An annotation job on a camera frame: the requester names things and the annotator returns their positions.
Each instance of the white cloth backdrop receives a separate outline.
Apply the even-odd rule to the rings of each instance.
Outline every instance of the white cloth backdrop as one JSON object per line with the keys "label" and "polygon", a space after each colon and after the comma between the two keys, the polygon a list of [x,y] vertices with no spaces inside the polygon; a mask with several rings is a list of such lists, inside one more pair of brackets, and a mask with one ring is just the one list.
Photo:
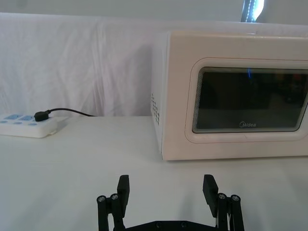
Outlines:
{"label": "white cloth backdrop", "polygon": [[209,29],[307,35],[307,28],[2,13],[0,114],[67,107],[98,116],[149,115],[156,33]]}

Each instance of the plug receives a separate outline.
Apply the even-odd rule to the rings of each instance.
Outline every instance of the plug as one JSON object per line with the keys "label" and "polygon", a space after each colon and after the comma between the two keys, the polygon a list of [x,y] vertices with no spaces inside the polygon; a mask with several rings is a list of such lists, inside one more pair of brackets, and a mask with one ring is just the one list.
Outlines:
{"label": "plug", "polygon": [[49,119],[48,112],[36,112],[34,114],[35,121],[40,122]]}

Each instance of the screw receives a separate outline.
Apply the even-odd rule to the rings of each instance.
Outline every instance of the screw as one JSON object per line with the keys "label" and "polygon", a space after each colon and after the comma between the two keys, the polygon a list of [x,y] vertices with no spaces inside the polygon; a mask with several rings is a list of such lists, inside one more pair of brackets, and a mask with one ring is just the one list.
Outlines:
{"label": "screw", "polygon": [[113,196],[111,197],[111,199],[113,199],[113,200],[116,200],[117,198],[119,198],[117,195],[113,195]]}
{"label": "screw", "polygon": [[223,194],[219,194],[218,196],[220,199],[226,199],[226,197]]}
{"label": "screw", "polygon": [[233,199],[234,201],[239,201],[239,200],[240,200],[238,196],[233,196],[232,199]]}
{"label": "screw", "polygon": [[105,200],[105,197],[101,196],[97,199],[98,202],[103,202]]}
{"label": "screw", "polygon": [[187,227],[187,223],[186,223],[185,221],[182,221],[182,222],[181,222],[181,227],[182,227],[182,228],[186,228],[186,227]]}
{"label": "screw", "polygon": [[161,223],[161,222],[157,222],[157,223],[156,223],[156,228],[159,229],[159,228],[161,228],[161,227],[162,227],[162,223]]}

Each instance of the midea logo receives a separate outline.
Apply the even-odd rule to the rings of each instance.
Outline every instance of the midea logo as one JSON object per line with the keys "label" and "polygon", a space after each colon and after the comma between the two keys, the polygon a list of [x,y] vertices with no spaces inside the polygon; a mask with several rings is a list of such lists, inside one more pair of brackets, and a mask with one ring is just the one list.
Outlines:
{"label": "midea logo", "polygon": [[257,124],[246,123],[245,121],[240,123],[240,128],[255,128],[256,126]]}

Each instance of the ventilation holes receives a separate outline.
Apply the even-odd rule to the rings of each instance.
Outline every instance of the ventilation holes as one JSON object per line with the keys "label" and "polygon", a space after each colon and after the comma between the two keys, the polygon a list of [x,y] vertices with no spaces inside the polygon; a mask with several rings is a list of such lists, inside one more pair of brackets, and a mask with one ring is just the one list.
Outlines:
{"label": "ventilation holes", "polygon": [[151,94],[151,112],[155,117],[156,123],[159,125],[159,112],[158,112],[158,109],[157,109],[157,105],[156,105],[156,101],[155,101],[155,98],[153,96],[153,93]]}

